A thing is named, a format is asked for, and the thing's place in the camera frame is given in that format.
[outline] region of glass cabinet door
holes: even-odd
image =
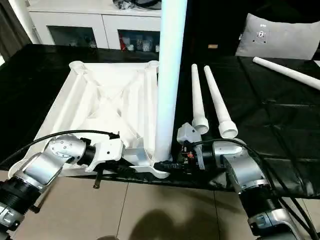
[[[108,49],[100,14],[30,12],[42,44]]]
[[[121,50],[158,53],[160,49],[159,31],[118,30]]]
[[[161,17],[103,15],[110,49],[159,52]]]
[[[56,45],[96,48],[97,43],[92,27],[47,26]]]

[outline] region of white pipe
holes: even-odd
[[[204,73],[209,85],[216,116],[219,121],[220,135],[224,139],[233,139],[238,135],[237,126],[230,118],[225,102],[209,66],[204,67]]]
[[[192,64],[191,76],[192,76],[192,106],[193,106],[192,126],[200,134],[206,134],[209,130],[209,123],[205,116],[205,109],[204,109],[204,103],[202,101],[197,64]]]
[[[171,158],[176,100],[188,0],[163,0],[158,101],[153,162]]]
[[[40,44],[41,42],[34,31],[34,23],[27,8],[27,1],[9,0],[9,3],[31,42],[33,44]]]
[[[295,79],[303,84],[306,84],[312,88],[320,90],[320,80],[317,78],[314,78],[312,76],[308,76],[308,75],[303,74],[301,72],[292,70],[288,67],[281,66],[279,64],[262,59],[257,56],[253,58],[253,62],[256,64],[259,64],[261,66],[264,66],[268,69],[274,70],[280,74],[286,75],[286,76],[288,76],[292,79]]]
[[[157,115],[157,66],[158,61],[149,62],[149,67],[144,70],[144,131],[143,146],[153,156],[155,153],[156,115]]]

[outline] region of curtain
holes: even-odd
[[[31,41],[8,0],[0,0],[0,54],[6,61]]]

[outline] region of black table surface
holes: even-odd
[[[0,66],[1,152],[4,159],[31,142],[59,93],[72,61],[85,63],[138,63],[157,60],[147,52],[67,46],[27,45]],[[320,79],[320,67],[313,61],[270,59],[272,62]],[[289,77],[256,65],[251,57],[219,56],[197,60],[203,104],[210,131],[204,140],[218,138],[218,121],[203,67],[209,65],[238,138],[258,151],[290,189],[292,196],[320,198],[320,93]],[[180,69],[172,155],[180,146],[178,128],[191,123],[191,62]],[[25,153],[13,159],[7,170]],[[149,173],[121,173],[106,180],[232,191],[230,186],[212,184],[215,174],[170,175],[158,179]]]

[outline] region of white pole end cap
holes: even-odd
[[[205,117],[196,117],[192,120],[192,127],[202,134],[206,134],[209,131],[209,123]]]
[[[238,129],[233,121],[223,121],[219,125],[219,132],[223,139],[233,139],[238,135]]]

